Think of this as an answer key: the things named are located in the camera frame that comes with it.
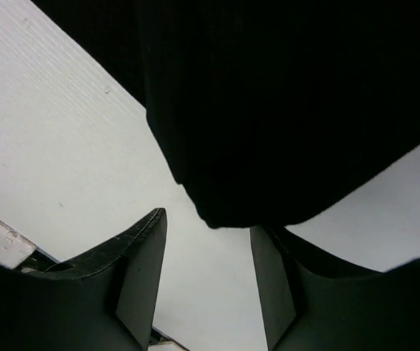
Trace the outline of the black t-shirt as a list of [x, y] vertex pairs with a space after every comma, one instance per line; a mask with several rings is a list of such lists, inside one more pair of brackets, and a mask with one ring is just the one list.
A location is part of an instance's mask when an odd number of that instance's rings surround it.
[[420, 144], [420, 1], [38, 1], [211, 228], [299, 224]]

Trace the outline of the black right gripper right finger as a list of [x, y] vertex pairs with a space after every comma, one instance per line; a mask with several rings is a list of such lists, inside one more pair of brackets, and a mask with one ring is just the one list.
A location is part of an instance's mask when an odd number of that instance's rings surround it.
[[382, 273], [282, 227], [250, 237], [270, 350], [420, 350], [420, 259]]

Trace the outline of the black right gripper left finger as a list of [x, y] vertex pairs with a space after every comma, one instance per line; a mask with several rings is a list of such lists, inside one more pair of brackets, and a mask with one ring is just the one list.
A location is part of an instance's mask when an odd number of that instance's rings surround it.
[[156, 208], [46, 271], [0, 265], [0, 350], [146, 350], [166, 236]]

